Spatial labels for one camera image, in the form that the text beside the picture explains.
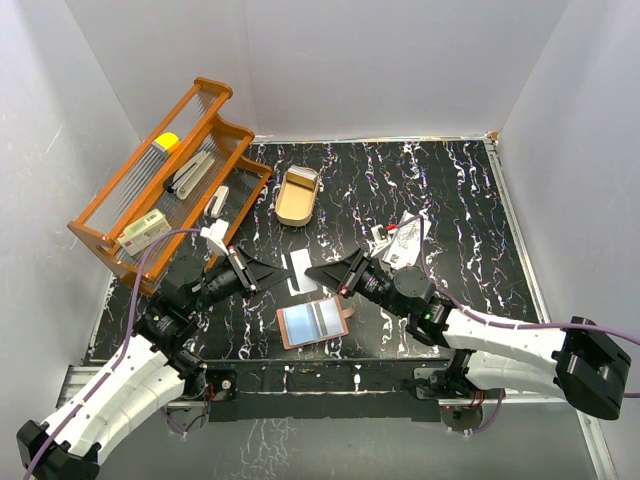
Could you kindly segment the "white card black stripe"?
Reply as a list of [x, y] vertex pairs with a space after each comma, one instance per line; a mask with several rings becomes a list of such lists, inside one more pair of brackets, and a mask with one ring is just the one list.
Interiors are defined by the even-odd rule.
[[291, 296], [305, 295], [315, 292], [318, 285], [306, 275], [311, 267], [311, 257], [308, 249], [299, 249], [281, 255], [283, 266], [291, 273], [287, 279], [287, 286]]

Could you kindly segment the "beige oval tray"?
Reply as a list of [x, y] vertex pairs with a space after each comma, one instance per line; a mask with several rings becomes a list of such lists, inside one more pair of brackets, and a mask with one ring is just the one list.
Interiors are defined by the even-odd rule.
[[288, 183], [284, 174], [275, 206], [278, 221], [291, 227], [307, 225], [313, 215], [314, 205], [319, 189], [319, 176], [314, 190]]

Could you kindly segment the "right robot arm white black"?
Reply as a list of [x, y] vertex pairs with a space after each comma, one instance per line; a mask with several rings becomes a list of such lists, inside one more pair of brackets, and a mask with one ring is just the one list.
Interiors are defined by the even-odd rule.
[[511, 389], [560, 398], [603, 420], [620, 416], [631, 358], [588, 319], [557, 326], [483, 315], [445, 298], [419, 267], [392, 272], [361, 250], [306, 274], [344, 298], [358, 294], [406, 319], [414, 340], [452, 351], [445, 369], [410, 380], [426, 398]]

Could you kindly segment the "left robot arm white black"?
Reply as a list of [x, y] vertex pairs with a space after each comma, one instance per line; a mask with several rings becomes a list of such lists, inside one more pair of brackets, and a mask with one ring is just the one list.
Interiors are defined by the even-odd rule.
[[113, 449], [171, 401], [206, 387], [206, 363], [189, 351], [202, 313], [234, 295], [250, 297], [290, 271], [230, 247], [214, 266], [182, 280], [165, 277], [144, 314], [127, 327], [112, 358], [45, 420], [17, 432], [28, 479], [94, 479]]

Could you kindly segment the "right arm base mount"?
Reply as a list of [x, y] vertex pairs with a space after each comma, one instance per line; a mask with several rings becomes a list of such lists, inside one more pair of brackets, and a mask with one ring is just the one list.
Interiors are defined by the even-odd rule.
[[426, 367], [414, 369], [401, 386], [418, 400], [464, 400], [465, 408], [480, 407], [488, 394], [461, 374]]

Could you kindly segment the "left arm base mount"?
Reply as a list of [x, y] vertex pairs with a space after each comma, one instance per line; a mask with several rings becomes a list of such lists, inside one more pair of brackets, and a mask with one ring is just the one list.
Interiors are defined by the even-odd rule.
[[217, 403], [233, 403], [237, 397], [238, 375], [232, 369], [201, 369], [186, 382], [185, 392], [160, 410], [171, 435], [183, 440], [212, 419]]

